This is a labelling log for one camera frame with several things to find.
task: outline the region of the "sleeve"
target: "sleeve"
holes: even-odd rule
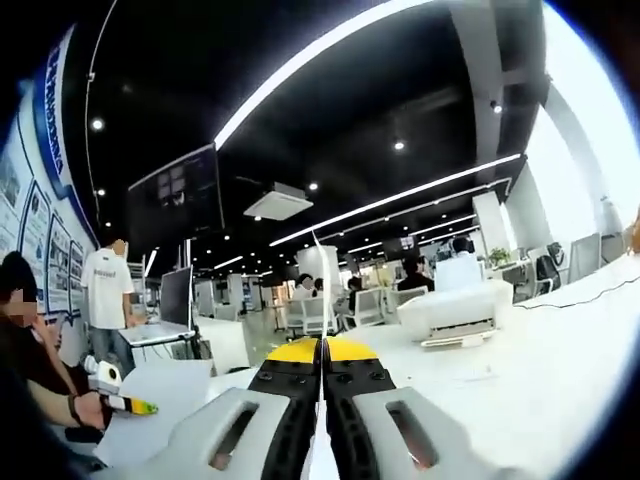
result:
[[[131,280],[131,272],[129,271],[129,265],[122,259],[120,262],[120,285],[122,287],[122,293],[133,293],[133,281]]]
[[[80,278],[80,286],[88,287],[91,275],[93,275],[93,254],[87,255],[87,259],[84,261],[84,267],[82,268],[82,277]]]

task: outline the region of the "linear led light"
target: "linear led light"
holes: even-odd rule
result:
[[[367,248],[379,247],[382,245],[382,242],[370,243],[369,245],[365,245],[364,247],[354,248],[353,250],[349,250],[349,253],[359,252],[360,250],[366,250]]]
[[[360,208],[356,208],[355,210],[351,210],[350,212],[343,213],[342,215],[338,215],[337,217],[330,218],[329,220],[325,220],[324,222],[316,223],[311,227],[307,227],[299,232],[292,233],[286,237],[280,238],[275,242],[271,242],[269,244],[270,247],[275,247],[276,245],[280,245],[281,243],[288,242],[294,238],[299,237],[300,235],[304,235],[306,233],[312,232],[314,230],[318,230],[322,227],[326,227],[327,225],[331,225],[332,223],[339,222],[344,220],[345,218],[353,217],[354,215],[359,215],[360,213],[366,212],[373,208],[380,207],[382,205],[386,205],[387,203],[395,202],[396,200],[400,200],[401,198],[408,197],[410,195],[415,195],[416,193],[424,192],[425,190],[429,190],[430,188],[437,187],[438,185],[442,185],[447,182],[451,182],[453,180],[457,180],[462,177],[466,177],[468,175],[473,175],[474,173],[481,172],[482,170],[486,170],[487,168],[492,168],[497,165],[501,165],[503,163],[511,162],[517,158],[520,158],[520,154],[510,155],[508,157],[499,158],[498,160],[494,160],[493,162],[485,163],[482,165],[478,165],[477,167],[470,168],[468,170],[464,170],[462,172],[454,173],[453,175],[449,175],[447,177],[439,178],[438,180],[434,180],[429,183],[425,183],[424,185],[420,185],[418,187],[414,187],[410,190],[406,190],[401,193],[397,193],[387,198],[383,198],[382,200],[378,200],[377,202],[370,203],[369,205],[365,205]]]
[[[147,263],[147,268],[144,269],[144,276],[148,277],[149,276],[149,272],[151,271],[151,265],[153,265],[153,261],[156,259],[156,254],[158,253],[157,250],[153,250],[151,252],[151,256],[149,257],[149,263]]]
[[[486,190],[488,190],[488,189],[490,189],[492,187],[495,187],[495,186],[497,186],[497,185],[499,185],[501,183],[505,183],[505,182],[507,183],[507,186],[505,187],[505,192],[506,192],[507,195],[509,195],[509,190],[511,189],[511,181],[512,181],[511,177],[500,178],[500,179],[494,180],[493,182],[488,183],[486,185],[480,185],[478,187],[469,188],[469,189],[463,190],[461,192],[453,193],[451,195],[447,195],[445,197],[438,198],[437,200],[432,200],[430,202],[421,203],[420,205],[415,205],[413,207],[405,208],[404,210],[400,210],[399,212],[392,213],[392,214],[387,215],[385,217],[380,217],[380,218],[377,218],[375,220],[369,220],[367,222],[361,223],[361,224],[356,225],[354,227],[347,228],[347,229],[343,230],[342,232],[337,232],[337,233],[332,233],[330,235],[326,235],[324,237],[319,238],[318,240],[322,242],[324,240],[328,240],[330,238],[337,237],[338,235],[342,236],[344,233],[350,233],[350,232],[353,232],[354,230],[358,230],[360,228],[368,227],[369,225],[374,225],[376,223],[380,223],[382,221],[386,221],[387,218],[391,219],[391,218],[399,217],[400,215],[406,215],[407,213],[412,213],[412,212],[415,212],[417,210],[422,210],[423,208],[431,207],[433,205],[438,205],[439,203],[446,202],[448,200],[453,200],[454,198],[462,197],[464,195],[469,195],[469,194],[474,193],[474,192],[486,191]]]
[[[233,114],[222,130],[215,138],[216,149],[220,150],[229,137],[233,135],[240,124],[260,105],[273,91],[282,85],[291,75],[300,70],[322,52],[332,47],[349,35],[361,30],[375,22],[383,20],[395,13],[401,12],[411,7],[416,7],[432,0],[392,0],[377,7],[373,7],[350,20],[338,25],[333,30],[327,32],[322,37],[307,45],[306,48],[291,57],[282,67],[280,67],[266,82],[253,92],[246,102]]]
[[[242,255],[239,255],[236,258],[232,258],[231,260],[227,260],[226,262],[222,262],[221,264],[216,265],[215,267],[213,267],[213,269],[217,270],[219,268],[226,267],[227,265],[231,265],[232,263],[237,262],[238,260],[242,260],[242,258],[243,258]]]
[[[472,230],[477,230],[478,228],[480,228],[479,225],[474,225],[473,227],[469,227],[469,228],[463,228],[462,230],[458,230],[457,232],[450,232],[450,233],[447,233],[446,235],[440,235],[439,237],[433,237],[433,238],[428,238],[427,240],[422,240],[421,242],[418,242],[418,245],[424,245],[425,243],[435,242],[436,240],[442,240],[443,238],[453,237],[460,233],[471,232]]]
[[[472,218],[476,218],[477,215],[467,215],[466,217],[456,218],[455,220],[450,220],[445,223],[441,223],[440,225],[436,225],[434,227],[425,228],[424,230],[418,230],[417,232],[413,232],[411,235],[420,235],[421,233],[427,233],[432,230],[437,230],[438,228],[448,227],[449,225],[453,225],[454,223],[464,222],[465,220],[471,220]]]

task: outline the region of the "white t-shirt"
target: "white t-shirt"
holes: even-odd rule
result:
[[[82,271],[81,285],[89,290],[89,323],[92,327],[125,328],[122,295],[134,290],[124,258],[110,248],[90,253]]]
[[[298,285],[293,291],[292,300],[306,300],[307,298],[311,298],[312,294],[313,290],[307,290],[302,285]]]

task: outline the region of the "computer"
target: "computer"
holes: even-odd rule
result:
[[[169,343],[192,337],[192,281],[191,266],[163,275],[160,285],[160,315],[149,318],[146,325],[121,330],[121,335],[132,347]]]
[[[571,244],[569,283],[591,275],[600,268],[602,238],[599,233],[576,240]]]

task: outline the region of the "yellow object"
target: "yellow object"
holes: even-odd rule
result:
[[[151,415],[158,413],[158,407],[154,403],[148,403],[144,400],[138,400],[137,398],[130,398],[131,400],[131,413],[136,415]]]
[[[313,363],[317,343],[318,340],[315,338],[300,338],[276,348],[267,356],[267,360],[291,363]]]
[[[332,362],[344,360],[369,360],[377,359],[373,350],[361,343],[355,343],[342,337],[329,337],[329,357]]]

